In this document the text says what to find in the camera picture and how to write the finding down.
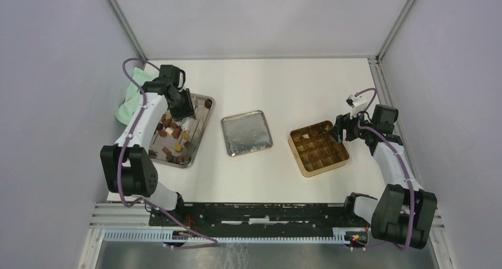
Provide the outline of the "metal serving tongs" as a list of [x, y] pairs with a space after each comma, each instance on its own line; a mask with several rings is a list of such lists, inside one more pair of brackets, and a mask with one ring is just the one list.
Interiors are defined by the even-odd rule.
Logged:
[[184, 118], [180, 123], [182, 131], [189, 132], [191, 123], [192, 123], [192, 118], [190, 117]]

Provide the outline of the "gold chocolate box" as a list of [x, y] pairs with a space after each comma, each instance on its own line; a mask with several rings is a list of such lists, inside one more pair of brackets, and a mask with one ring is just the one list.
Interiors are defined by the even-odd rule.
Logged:
[[[326, 120], [289, 133], [288, 144], [303, 177], [343, 167], [349, 161], [345, 146], [327, 134], [332, 127], [333, 123]], [[304, 134], [309, 134], [310, 138], [303, 138]]]

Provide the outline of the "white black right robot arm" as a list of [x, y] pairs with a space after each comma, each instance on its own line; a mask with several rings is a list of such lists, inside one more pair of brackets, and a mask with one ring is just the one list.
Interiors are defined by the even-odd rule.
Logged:
[[405, 158], [404, 143], [394, 133], [396, 108], [377, 104], [367, 120], [366, 104], [350, 104], [351, 111], [338, 115], [328, 134], [338, 143], [361, 139], [377, 162], [384, 183], [380, 198], [353, 194], [353, 204], [342, 210], [349, 226], [364, 220], [372, 237], [396, 244], [402, 250], [422, 249], [427, 244], [436, 213], [436, 195], [423, 189]]

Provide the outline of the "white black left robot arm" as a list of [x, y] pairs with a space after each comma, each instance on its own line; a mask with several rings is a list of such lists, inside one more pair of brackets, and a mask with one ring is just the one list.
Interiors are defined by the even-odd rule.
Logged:
[[141, 97], [125, 131], [113, 145], [100, 151], [105, 180], [110, 192], [117, 193], [123, 205], [132, 207], [144, 203], [163, 210], [163, 218], [172, 226], [181, 225], [186, 218], [181, 194], [161, 182], [149, 156], [150, 142], [161, 116], [169, 111], [181, 121], [195, 116], [191, 93], [185, 88], [186, 73], [174, 65], [158, 67], [158, 76], [143, 84], [129, 77]]

